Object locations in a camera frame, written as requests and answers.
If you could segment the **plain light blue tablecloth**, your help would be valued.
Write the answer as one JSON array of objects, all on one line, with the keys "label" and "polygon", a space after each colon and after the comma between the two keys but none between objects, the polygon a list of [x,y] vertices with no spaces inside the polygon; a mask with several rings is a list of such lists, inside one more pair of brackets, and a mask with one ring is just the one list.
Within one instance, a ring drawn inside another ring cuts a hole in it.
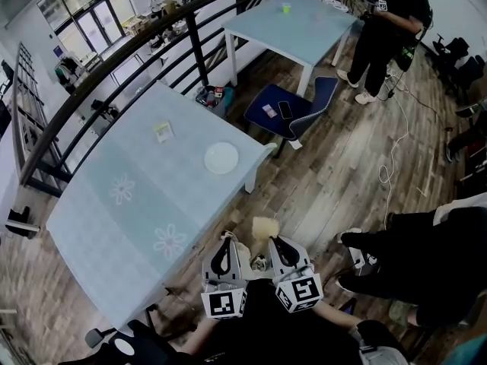
[{"label": "plain light blue tablecloth", "polygon": [[[283,4],[291,6],[288,14]],[[351,14],[319,0],[268,0],[222,27],[318,64],[354,22]]]}]

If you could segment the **yellow sponge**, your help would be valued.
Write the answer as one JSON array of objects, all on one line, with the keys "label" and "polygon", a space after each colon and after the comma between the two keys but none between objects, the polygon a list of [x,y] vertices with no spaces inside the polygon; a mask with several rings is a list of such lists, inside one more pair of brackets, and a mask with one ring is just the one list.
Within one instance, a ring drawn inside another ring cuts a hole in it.
[{"label": "yellow sponge", "polygon": [[270,238],[276,238],[280,232],[280,224],[274,218],[254,217],[252,223],[253,242],[250,247],[251,255],[261,254],[268,245]]}]

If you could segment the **black mesh office chair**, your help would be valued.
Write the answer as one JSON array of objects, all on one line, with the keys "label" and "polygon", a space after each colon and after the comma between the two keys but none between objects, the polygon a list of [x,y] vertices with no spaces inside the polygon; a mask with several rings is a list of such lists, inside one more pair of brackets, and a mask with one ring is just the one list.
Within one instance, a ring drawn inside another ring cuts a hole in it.
[{"label": "black mesh office chair", "polygon": [[129,322],[130,335],[115,328],[94,328],[85,335],[90,348],[98,350],[86,358],[59,365],[183,365],[177,351],[150,326],[138,320]]}]

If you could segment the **table with white cloth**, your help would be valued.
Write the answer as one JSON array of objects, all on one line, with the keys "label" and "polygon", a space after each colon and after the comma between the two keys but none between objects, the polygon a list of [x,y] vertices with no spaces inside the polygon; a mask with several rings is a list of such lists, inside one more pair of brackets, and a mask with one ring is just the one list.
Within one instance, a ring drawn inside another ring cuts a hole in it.
[{"label": "table with white cloth", "polygon": [[13,230],[22,232],[23,237],[32,239],[40,231],[38,226],[29,224],[27,219],[9,218],[19,186],[13,122],[10,122],[0,138],[0,231],[11,227]]}]

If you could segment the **person's left forearm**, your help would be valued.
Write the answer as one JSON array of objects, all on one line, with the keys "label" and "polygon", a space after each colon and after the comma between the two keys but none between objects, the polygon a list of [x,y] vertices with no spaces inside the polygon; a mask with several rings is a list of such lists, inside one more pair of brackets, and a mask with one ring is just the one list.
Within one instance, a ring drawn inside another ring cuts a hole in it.
[{"label": "person's left forearm", "polygon": [[195,355],[207,341],[208,337],[218,324],[217,319],[202,319],[197,325],[196,330],[186,340],[184,345],[179,349],[179,352]]}]

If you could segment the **grey trash bin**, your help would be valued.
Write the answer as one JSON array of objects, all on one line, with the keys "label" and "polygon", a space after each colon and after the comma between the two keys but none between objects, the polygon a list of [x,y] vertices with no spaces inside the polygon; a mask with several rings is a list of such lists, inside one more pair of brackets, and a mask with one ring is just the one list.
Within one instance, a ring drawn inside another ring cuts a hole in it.
[{"label": "grey trash bin", "polygon": [[200,87],[196,92],[195,101],[216,116],[226,119],[227,111],[234,101],[234,89],[211,85]]}]

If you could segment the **light blue flowered tablecloth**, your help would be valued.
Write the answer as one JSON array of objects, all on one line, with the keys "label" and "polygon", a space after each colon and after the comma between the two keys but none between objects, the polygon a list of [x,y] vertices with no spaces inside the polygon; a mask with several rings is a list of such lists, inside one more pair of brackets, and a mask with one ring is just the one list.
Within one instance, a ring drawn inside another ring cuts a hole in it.
[{"label": "light blue flowered tablecloth", "polygon": [[[159,143],[154,127],[169,121]],[[237,166],[216,175],[205,152],[225,141]],[[190,98],[157,83],[119,115],[75,172],[46,227],[71,273],[112,327],[163,295],[232,198],[251,192],[272,151]]]}]

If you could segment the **black metal railing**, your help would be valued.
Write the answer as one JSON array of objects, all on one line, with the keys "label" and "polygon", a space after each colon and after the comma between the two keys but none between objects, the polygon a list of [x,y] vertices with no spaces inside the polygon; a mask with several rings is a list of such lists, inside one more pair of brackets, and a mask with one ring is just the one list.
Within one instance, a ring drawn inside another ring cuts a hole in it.
[{"label": "black metal railing", "polygon": [[[31,187],[48,195],[59,197],[65,186],[71,181],[73,172],[68,168],[68,159],[76,149],[81,139],[88,133],[97,119],[104,114],[112,102],[135,81],[145,73],[162,55],[175,49],[185,40],[191,42],[186,51],[180,53],[171,63],[165,65],[147,84],[140,87],[136,94],[124,106],[128,109],[157,81],[162,81],[174,69],[180,66],[187,58],[193,56],[195,61],[189,67],[170,82],[171,89],[177,88],[190,75],[194,79],[182,90],[182,94],[188,94],[197,85],[207,85],[208,75],[213,72],[217,65],[207,66],[207,59],[219,54],[223,44],[218,43],[208,52],[202,48],[214,38],[223,34],[224,30],[219,27],[206,36],[200,36],[200,29],[207,27],[220,17],[230,12],[236,14],[257,6],[262,0],[193,0],[173,14],[164,16],[150,24],[139,35],[129,40],[118,49],[105,62],[97,66],[88,77],[81,82],[73,94],[63,103],[60,110],[56,112],[53,119],[44,127],[40,128],[40,134],[34,141],[34,146],[29,154],[17,154],[19,168],[19,184],[23,187]],[[68,140],[68,146],[61,151],[58,146],[58,135],[69,121],[70,117],[78,111],[82,103],[97,89],[97,87],[109,76],[113,75],[123,63],[127,62],[160,31],[178,21],[186,22],[186,31],[176,36],[162,49],[158,50],[147,61],[143,62],[127,79],[119,83],[115,90],[102,102],[88,120],[77,130],[73,138]]]}]

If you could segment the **person's right forearm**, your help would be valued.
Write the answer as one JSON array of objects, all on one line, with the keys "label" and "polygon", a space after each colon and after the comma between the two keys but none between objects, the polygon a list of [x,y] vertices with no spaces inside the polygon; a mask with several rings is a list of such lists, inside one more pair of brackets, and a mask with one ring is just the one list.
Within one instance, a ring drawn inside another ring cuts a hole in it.
[{"label": "person's right forearm", "polygon": [[317,305],[313,308],[313,311],[320,317],[334,323],[344,329],[354,329],[359,323],[362,322],[356,316],[349,315],[339,309],[336,309],[329,304],[320,300]]}]

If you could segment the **white shoulder bag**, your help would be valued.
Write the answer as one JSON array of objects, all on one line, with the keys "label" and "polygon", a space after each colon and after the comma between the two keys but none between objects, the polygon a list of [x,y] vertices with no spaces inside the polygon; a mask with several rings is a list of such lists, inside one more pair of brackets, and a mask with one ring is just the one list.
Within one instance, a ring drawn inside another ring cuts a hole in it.
[{"label": "white shoulder bag", "polygon": [[358,342],[363,365],[409,365],[402,346],[389,329],[378,321],[359,323],[352,337]]}]

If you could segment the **white round plate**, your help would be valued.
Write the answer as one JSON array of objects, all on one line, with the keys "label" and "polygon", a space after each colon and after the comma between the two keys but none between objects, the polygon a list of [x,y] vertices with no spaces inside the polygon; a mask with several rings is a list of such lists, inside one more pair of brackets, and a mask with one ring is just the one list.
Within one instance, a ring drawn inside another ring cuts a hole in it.
[{"label": "white round plate", "polygon": [[238,164],[239,154],[235,146],[220,141],[208,148],[204,156],[206,169],[216,175],[230,173]]}]

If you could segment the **glass entrance doors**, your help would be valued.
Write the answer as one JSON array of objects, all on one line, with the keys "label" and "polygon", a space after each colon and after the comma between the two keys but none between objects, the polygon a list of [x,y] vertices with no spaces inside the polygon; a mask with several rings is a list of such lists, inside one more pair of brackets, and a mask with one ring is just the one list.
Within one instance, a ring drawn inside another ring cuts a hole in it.
[{"label": "glass entrance doors", "polygon": [[126,36],[135,17],[130,0],[39,0],[41,14],[69,52],[80,60],[106,52]]}]

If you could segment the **dark blue chair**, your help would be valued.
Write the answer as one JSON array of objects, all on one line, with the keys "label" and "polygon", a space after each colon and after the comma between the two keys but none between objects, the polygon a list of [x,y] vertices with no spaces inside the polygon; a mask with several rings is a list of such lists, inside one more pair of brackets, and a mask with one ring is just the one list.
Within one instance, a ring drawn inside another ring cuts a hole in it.
[{"label": "dark blue chair", "polygon": [[[286,143],[295,150],[301,148],[299,139],[328,109],[338,86],[336,77],[319,76],[314,81],[314,98],[306,100],[276,84],[265,86],[247,107],[244,118],[249,125],[254,124],[279,136],[282,142],[275,157],[280,157]],[[279,111],[278,102],[287,101],[293,113],[293,119],[284,120]],[[263,107],[269,104],[276,112],[269,118]]]}]

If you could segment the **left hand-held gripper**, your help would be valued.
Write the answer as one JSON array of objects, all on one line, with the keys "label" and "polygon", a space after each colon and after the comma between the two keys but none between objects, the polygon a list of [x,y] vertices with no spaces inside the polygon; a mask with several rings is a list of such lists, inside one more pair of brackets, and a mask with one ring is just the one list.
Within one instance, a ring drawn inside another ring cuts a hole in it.
[{"label": "left hand-held gripper", "polygon": [[204,278],[231,279],[230,281],[205,280],[201,294],[203,306],[210,319],[241,318],[247,301],[247,281],[242,278],[237,244],[225,237],[213,246],[202,264]]}]

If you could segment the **yellow-topped clear packet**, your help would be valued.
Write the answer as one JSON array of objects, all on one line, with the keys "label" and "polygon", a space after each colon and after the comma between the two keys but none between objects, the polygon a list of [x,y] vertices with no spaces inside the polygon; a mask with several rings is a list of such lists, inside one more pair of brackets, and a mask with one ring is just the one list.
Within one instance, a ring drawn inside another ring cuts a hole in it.
[{"label": "yellow-topped clear packet", "polygon": [[160,125],[154,127],[154,133],[159,143],[163,143],[173,137],[173,130],[169,121],[164,121]]}]

